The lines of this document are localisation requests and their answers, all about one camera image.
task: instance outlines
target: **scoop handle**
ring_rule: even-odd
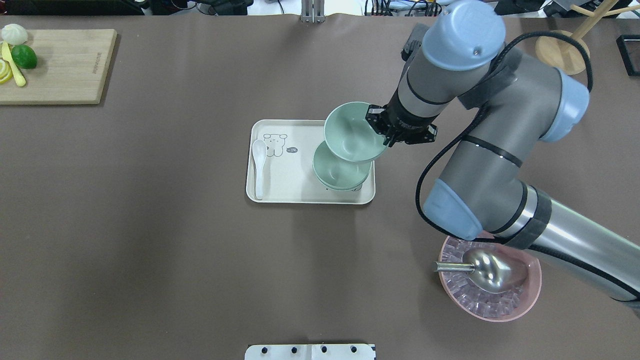
[[[434,261],[433,271],[435,272],[473,272],[474,266],[469,263],[448,263],[445,261]]]

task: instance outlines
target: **white mounting bracket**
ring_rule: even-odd
[[[244,360],[376,360],[371,344],[252,345]]]
[[[324,22],[324,0],[302,0],[302,22]]]

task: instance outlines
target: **light blue joint cap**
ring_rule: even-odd
[[[567,135],[580,122],[589,106],[589,90],[578,81],[557,69],[562,79],[562,94],[556,118],[547,132],[540,137],[544,142],[556,142]]]
[[[476,69],[502,48],[506,30],[490,5],[460,0],[447,6],[422,39],[424,56],[445,70]]]
[[[482,232],[482,225],[471,209],[440,179],[436,179],[422,210],[437,226],[460,239],[471,241]]]

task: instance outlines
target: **white ceramic spoon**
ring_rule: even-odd
[[[255,163],[255,198],[262,200],[263,196],[263,176],[264,162],[267,160],[267,144],[258,139],[251,146],[253,162]]]

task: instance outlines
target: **wooden stand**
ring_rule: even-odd
[[[582,41],[582,37],[591,30],[591,28],[600,21],[600,19],[605,16],[616,15],[640,8],[640,5],[637,5],[609,11],[617,2],[618,0],[604,0],[595,12],[572,5],[572,10],[583,15],[587,15],[588,18],[575,30],[573,34],[564,30],[555,30],[554,32],[568,35],[572,39],[578,41],[578,43],[587,51],[587,55],[589,55],[589,48],[584,41]],[[543,63],[553,67],[559,67],[569,75],[578,74],[586,68],[580,52],[570,44],[556,38],[539,38],[538,41],[536,41],[536,56]]]

